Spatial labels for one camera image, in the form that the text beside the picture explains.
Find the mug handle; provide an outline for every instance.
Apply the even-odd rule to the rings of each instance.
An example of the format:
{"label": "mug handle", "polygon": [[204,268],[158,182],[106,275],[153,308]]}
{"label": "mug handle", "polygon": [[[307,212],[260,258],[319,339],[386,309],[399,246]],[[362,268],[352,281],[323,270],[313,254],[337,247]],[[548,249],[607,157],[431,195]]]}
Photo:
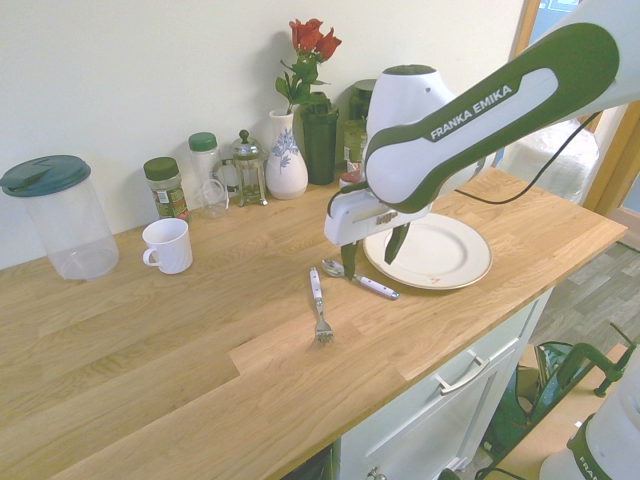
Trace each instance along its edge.
{"label": "mug handle", "polygon": [[153,248],[149,248],[147,250],[145,250],[144,254],[142,255],[142,261],[144,262],[145,265],[149,265],[150,267],[160,267],[162,266],[162,263],[160,262],[155,262],[152,263],[151,262],[151,254],[153,252],[155,252],[156,250],[154,250]]}
{"label": "mug handle", "polygon": [[224,195],[225,208],[229,208],[229,192],[227,191],[227,187],[225,187],[222,182],[220,182],[219,180],[216,180],[215,178],[211,178],[211,179],[207,180],[204,183],[204,185],[202,185],[203,199],[204,200],[211,200],[211,199],[207,199],[206,195],[204,195],[204,192],[207,190],[207,187],[209,185],[216,185],[220,189],[220,191]]}

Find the red rose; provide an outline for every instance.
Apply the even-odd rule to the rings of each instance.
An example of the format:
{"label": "red rose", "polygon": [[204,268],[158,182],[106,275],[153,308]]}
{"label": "red rose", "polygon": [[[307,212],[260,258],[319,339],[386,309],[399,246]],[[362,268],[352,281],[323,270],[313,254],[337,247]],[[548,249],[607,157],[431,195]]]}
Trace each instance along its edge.
{"label": "red rose", "polygon": [[320,33],[320,25],[322,22],[315,18],[312,18],[304,25],[300,23],[300,20],[296,19],[294,22],[289,22],[291,26],[291,39],[293,41],[293,48],[300,49],[304,53],[308,53],[314,49],[322,34]]}
{"label": "red rose", "polygon": [[316,50],[320,53],[320,55],[322,55],[321,61],[324,62],[326,60],[329,60],[331,58],[331,55],[333,55],[333,52],[336,51],[336,48],[338,48],[338,45],[340,45],[341,43],[342,40],[333,36],[332,27],[331,31],[316,43]]}

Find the rose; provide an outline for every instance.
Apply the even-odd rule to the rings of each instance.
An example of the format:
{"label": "rose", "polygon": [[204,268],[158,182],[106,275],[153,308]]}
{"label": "rose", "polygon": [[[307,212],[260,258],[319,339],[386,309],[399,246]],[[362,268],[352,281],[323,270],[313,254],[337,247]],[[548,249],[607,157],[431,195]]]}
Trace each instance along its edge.
{"label": "rose", "polygon": [[289,22],[293,48],[300,49],[305,53],[313,50],[318,40],[322,39],[320,25],[322,25],[322,22],[315,18],[312,18],[304,25],[297,18],[295,22]]}
{"label": "rose", "polygon": [[289,66],[280,60],[280,63],[292,71],[293,75],[284,72],[284,78],[276,79],[276,90],[289,100],[287,113],[291,113],[293,105],[325,101],[311,94],[311,85],[324,84],[318,80],[318,63],[329,60],[342,40],[334,37],[333,28],[328,35],[322,35],[320,33],[322,23],[316,18],[304,24],[298,19],[295,22],[289,22],[297,61]]}
{"label": "rose", "polygon": [[321,62],[329,60],[341,43],[342,40],[333,36],[333,27],[331,27],[331,31],[316,43],[316,50],[320,52],[322,56]]}

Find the white mug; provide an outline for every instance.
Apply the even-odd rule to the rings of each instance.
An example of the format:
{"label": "white mug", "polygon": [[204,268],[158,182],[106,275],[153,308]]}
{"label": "white mug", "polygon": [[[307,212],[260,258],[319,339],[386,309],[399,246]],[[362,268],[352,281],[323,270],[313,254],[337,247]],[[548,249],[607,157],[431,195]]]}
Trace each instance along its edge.
{"label": "white mug", "polygon": [[153,222],[142,232],[142,239],[149,247],[142,261],[150,267],[158,267],[162,273],[184,272],[193,261],[189,224],[179,218],[163,218]]}

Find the drawer handle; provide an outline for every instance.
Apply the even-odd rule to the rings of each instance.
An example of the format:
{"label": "drawer handle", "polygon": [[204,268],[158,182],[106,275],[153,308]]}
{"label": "drawer handle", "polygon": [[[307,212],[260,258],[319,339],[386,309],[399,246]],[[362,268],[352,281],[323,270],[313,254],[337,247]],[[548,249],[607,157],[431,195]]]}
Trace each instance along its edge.
{"label": "drawer handle", "polygon": [[473,361],[478,364],[478,368],[475,369],[475,371],[473,372],[469,372],[468,375],[462,377],[458,383],[454,383],[453,385],[449,385],[437,373],[434,375],[434,378],[438,380],[438,382],[440,382],[440,387],[442,387],[442,390],[440,390],[440,395],[449,395],[450,393],[453,393],[456,390],[460,390],[465,385],[471,383],[478,375],[480,375],[489,366],[489,363],[491,363],[490,358],[483,360],[478,356],[476,356],[473,359]]}
{"label": "drawer handle", "polygon": [[387,477],[378,473],[378,467],[374,468],[367,474],[367,478],[373,477],[373,480],[387,480]]}

